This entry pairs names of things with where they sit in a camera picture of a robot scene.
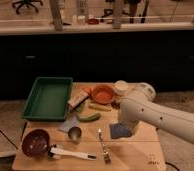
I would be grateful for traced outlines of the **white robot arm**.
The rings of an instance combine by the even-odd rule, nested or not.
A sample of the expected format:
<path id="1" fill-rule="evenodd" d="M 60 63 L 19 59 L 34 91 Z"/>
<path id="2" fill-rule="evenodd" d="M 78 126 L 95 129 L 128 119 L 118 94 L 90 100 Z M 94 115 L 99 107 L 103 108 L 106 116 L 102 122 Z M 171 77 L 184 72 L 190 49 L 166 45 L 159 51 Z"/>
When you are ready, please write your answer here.
<path id="1" fill-rule="evenodd" d="M 136 84 L 121 100 L 118 121 L 131 131 L 144 121 L 194 144 L 194 113 L 156 104 L 153 102 L 155 96 L 150 84 Z"/>

